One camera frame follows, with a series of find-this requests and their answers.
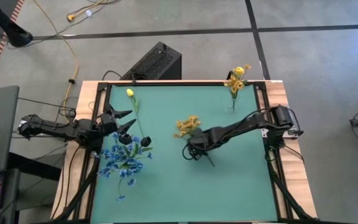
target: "black metal frame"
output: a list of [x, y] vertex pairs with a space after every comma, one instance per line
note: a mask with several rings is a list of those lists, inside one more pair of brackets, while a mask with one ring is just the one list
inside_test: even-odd
[[[116, 85], [116, 86], [223, 86], [223, 83], [219, 83], [219, 82], [202, 82], [202, 83], [196, 83], [196, 82], [128, 82], [128, 83], [109, 83], [109, 82], [101, 82], [98, 84], [97, 87], [97, 92], [96, 92], [96, 98], [95, 98], [95, 103], [94, 103], [94, 108], [93, 108], [93, 114], [92, 114], [92, 119], [96, 119], [97, 115], [98, 115], [98, 108], [100, 106], [101, 103], [101, 94], [102, 91], [106, 91], [106, 97], [104, 99], [104, 106], [103, 106], [103, 111], [106, 110], [106, 103], [109, 103], [110, 100], [110, 95], [111, 95], [111, 89], [112, 87]], [[253, 89], [254, 89], [254, 94], [255, 94], [255, 103], [257, 105], [257, 108], [260, 109], [260, 102], [259, 102], [259, 97], [258, 97], [258, 90], [262, 92], [262, 96], [264, 99], [264, 106], [267, 108], [269, 107], [269, 99], [267, 96], [267, 89], [266, 89], [266, 84], [265, 82], [249, 82], [246, 84], [246, 86], [252, 85]], [[89, 166], [89, 161], [90, 161], [90, 155], [91, 153], [89, 151], [86, 152], [85, 154], [85, 158], [84, 158], [84, 163], [83, 163], [83, 169], [81, 171], [81, 177], [80, 177], [80, 186], [83, 184], [83, 181], [85, 180], [86, 177], [86, 172], [88, 170], [88, 166]], [[285, 182], [285, 176], [284, 176], [284, 171], [283, 171], [283, 166], [282, 166], [282, 161], [281, 161], [281, 157], [280, 157], [280, 153], [279, 152], [275, 152], [275, 156], [277, 159], [274, 160], [274, 162], [276, 163], [276, 166], [278, 167], [278, 176], [280, 178], [280, 180], [283, 182], [283, 184], [285, 186], [287, 186], [286, 182]], [[277, 213], [277, 218], [281, 219], [282, 218], [282, 214], [280, 212], [280, 207], [278, 206], [278, 198], [277, 198], [277, 191], [275, 188], [275, 184], [273, 182], [272, 179], [272, 174], [269, 172], [269, 177], [270, 177], [270, 181], [272, 183], [272, 191], [273, 191], [273, 199], [274, 199], [274, 203], [276, 205], [276, 213]], [[86, 215], [85, 218], [86, 219], [90, 219], [91, 218], [91, 211], [92, 211], [92, 206], [93, 206], [93, 196], [94, 196], [94, 188], [96, 185], [96, 181], [94, 181], [90, 187], [89, 187], [89, 196], [88, 196], [88, 203], [86, 206]], [[293, 218], [292, 215], [292, 210], [291, 207], [289, 206], [289, 203], [286, 199], [284, 199], [285, 202], [285, 210], [287, 213], [287, 217], [288, 218]], [[78, 219], [79, 213], [80, 213], [80, 205], [81, 203], [79, 203], [75, 210], [74, 210], [74, 216], [73, 219], [76, 220]]]

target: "teal table surface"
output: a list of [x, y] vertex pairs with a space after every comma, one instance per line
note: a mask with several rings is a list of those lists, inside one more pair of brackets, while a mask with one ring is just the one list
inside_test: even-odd
[[[115, 110], [133, 110], [126, 86], [113, 86], [110, 104]], [[139, 99], [139, 120], [129, 134], [152, 138], [153, 159], [143, 159], [145, 168], [133, 176], [129, 187], [123, 180], [119, 196], [118, 173], [98, 177], [91, 216], [92, 223], [130, 222], [219, 222], [277, 221], [264, 145], [259, 130], [232, 138], [206, 157], [187, 161], [182, 157], [186, 140], [174, 138], [179, 133], [176, 121], [197, 115], [200, 128], [227, 126], [240, 121], [257, 109], [253, 86], [239, 92], [234, 113], [225, 113], [231, 104], [223, 86], [135, 86]], [[136, 118], [135, 112], [119, 120], [124, 124]], [[114, 139], [104, 139], [103, 149], [111, 148]], [[101, 159], [100, 167], [106, 161]]]

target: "gray floor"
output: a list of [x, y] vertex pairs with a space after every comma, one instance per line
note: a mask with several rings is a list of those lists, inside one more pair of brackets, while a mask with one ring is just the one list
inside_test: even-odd
[[[358, 25], [358, 1], [251, 2], [258, 27]], [[87, 5], [85, 0], [39, 3], [58, 30], [68, 25], [67, 13]], [[17, 21], [35, 36], [54, 34], [30, 0]], [[244, 1], [122, 0], [65, 34], [225, 28], [250, 28]], [[290, 106], [305, 130], [301, 151], [318, 216], [358, 223], [358, 141], [348, 122], [358, 111], [358, 29], [266, 32], [260, 38], [271, 79], [284, 80]], [[158, 41], [183, 54], [183, 79], [225, 78], [231, 68], [245, 63], [252, 65], [249, 79], [263, 79], [252, 33], [76, 39], [69, 40], [80, 63], [71, 96], [78, 96], [82, 80], [99, 80], [106, 70], [125, 73]], [[19, 85], [22, 97], [59, 104], [73, 69], [70, 51], [61, 40], [5, 49], [0, 86]], [[20, 101], [16, 122], [30, 113], [55, 119], [56, 112], [53, 107]], [[11, 151], [39, 157], [60, 145], [56, 139], [15, 139]], [[45, 210], [41, 209], [44, 219], [48, 218]], [[26, 211], [21, 223], [33, 220], [38, 212]]]

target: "clear vase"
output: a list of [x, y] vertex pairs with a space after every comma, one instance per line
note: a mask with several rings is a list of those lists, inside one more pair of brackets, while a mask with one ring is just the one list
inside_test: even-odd
[[226, 113], [234, 113], [236, 111], [236, 103], [239, 101], [239, 96], [237, 95], [236, 98], [230, 96], [230, 104], [226, 106], [225, 112]]

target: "yellow cable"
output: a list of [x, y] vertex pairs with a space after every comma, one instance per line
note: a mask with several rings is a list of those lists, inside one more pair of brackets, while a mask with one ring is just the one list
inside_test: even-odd
[[[40, 6], [40, 4], [38, 4], [37, 0], [33, 0], [35, 2], [35, 4], [38, 6], [38, 8], [43, 12], [43, 14], [46, 16], [46, 18], [49, 20], [49, 22], [51, 23], [51, 25], [53, 26], [53, 28], [55, 29], [55, 32], [56, 32], [56, 35], [58, 37], [60, 37], [68, 46], [68, 48], [70, 48], [70, 51], [72, 52], [73, 54], [73, 58], [74, 58], [74, 62], [75, 62], [75, 71], [74, 71], [74, 74], [73, 76], [71, 77], [72, 80], [74, 80], [78, 74], [78, 60], [77, 60], [77, 56], [76, 54], [74, 53], [74, 50], [73, 48], [71, 47], [71, 45], [67, 42], [67, 40], [65, 40], [60, 34], [59, 34], [59, 31], [57, 31], [55, 25], [53, 24], [52, 20], [49, 18], [49, 16], [47, 15], [47, 13], [42, 9], [42, 7]], [[67, 119], [66, 117], [66, 103], [67, 103], [67, 98], [68, 98], [68, 94], [70, 92], [70, 88], [71, 88], [71, 83], [68, 84], [68, 87], [67, 87], [67, 91], [66, 91], [66, 97], [65, 97], [65, 101], [63, 103], [63, 115], [66, 119], [66, 121], [69, 123], [70, 121]]]
[[104, 0], [100, 0], [100, 1], [96, 2], [95, 4], [93, 4], [93, 5], [90, 6], [90, 7], [86, 7], [86, 8], [84, 8], [84, 9], [82, 9], [82, 10], [76, 12], [76, 13], [70, 14], [70, 15], [67, 16], [67, 18], [69, 18], [69, 17], [72, 18], [72, 19], [69, 19], [69, 21], [72, 21], [76, 16], [78, 16], [78, 15], [80, 15], [80, 14], [86, 12], [86, 11], [89, 10], [89, 9], [92, 9], [93, 7], [95, 7], [95, 6], [97, 6], [98, 4], [102, 3], [103, 1], [104, 1]]

